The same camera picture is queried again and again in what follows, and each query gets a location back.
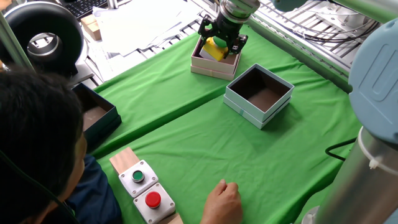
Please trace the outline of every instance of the wooden board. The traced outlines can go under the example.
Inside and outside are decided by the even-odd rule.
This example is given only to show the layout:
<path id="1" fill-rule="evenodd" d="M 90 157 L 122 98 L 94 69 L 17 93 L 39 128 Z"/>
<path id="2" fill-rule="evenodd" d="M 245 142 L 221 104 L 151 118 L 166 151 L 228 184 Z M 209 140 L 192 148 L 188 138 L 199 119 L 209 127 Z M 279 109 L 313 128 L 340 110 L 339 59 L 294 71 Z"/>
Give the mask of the wooden board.
<path id="1" fill-rule="evenodd" d="M 140 159 L 138 159 L 132 149 L 128 147 L 110 158 L 109 161 L 111 162 L 113 169 L 119 175 L 138 163 Z M 180 215 L 176 213 L 160 221 L 159 224 L 183 224 L 183 222 Z"/>
<path id="2" fill-rule="evenodd" d="M 109 159 L 116 173 L 121 174 L 128 170 L 130 167 L 136 165 L 140 160 L 136 154 L 130 149 L 130 147 L 123 149 L 123 151 L 117 153 L 115 156 Z"/>

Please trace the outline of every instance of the black box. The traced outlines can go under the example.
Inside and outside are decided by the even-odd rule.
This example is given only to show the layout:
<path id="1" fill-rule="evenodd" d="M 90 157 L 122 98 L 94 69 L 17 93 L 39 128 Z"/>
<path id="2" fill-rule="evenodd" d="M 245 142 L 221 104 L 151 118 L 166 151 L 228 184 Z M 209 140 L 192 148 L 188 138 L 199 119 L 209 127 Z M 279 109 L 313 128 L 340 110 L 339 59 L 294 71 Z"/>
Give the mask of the black box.
<path id="1" fill-rule="evenodd" d="M 96 92 L 80 83 L 72 90 L 83 109 L 83 130 L 88 152 L 96 149 L 118 126 L 122 119 L 116 107 Z"/>

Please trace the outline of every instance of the keyboard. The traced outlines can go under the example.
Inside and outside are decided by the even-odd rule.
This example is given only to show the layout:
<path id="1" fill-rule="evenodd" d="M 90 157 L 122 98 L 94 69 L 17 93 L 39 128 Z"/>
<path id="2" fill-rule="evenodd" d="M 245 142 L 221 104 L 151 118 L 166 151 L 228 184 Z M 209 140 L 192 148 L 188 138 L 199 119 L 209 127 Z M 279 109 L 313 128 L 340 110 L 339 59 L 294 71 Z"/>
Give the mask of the keyboard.
<path id="1" fill-rule="evenodd" d="M 77 0 L 64 6 L 67 8 L 78 20 L 90 15 L 93 12 L 93 7 L 105 7 L 108 3 L 106 0 Z"/>

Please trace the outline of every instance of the black hair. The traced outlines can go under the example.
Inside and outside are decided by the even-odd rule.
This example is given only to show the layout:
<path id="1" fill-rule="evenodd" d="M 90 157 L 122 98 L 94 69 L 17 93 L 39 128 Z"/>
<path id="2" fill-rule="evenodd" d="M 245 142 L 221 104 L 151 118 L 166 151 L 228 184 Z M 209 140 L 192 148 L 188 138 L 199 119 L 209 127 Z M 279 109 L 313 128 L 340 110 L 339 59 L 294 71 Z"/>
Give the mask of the black hair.
<path id="1" fill-rule="evenodd" d="M 61 76 L 0 70 L 0 150 L 56 196 L 65 191 L 82 131 L 79 99 Z M 20 223 L 49 204 L 0 160 L 0 223 Z"/>

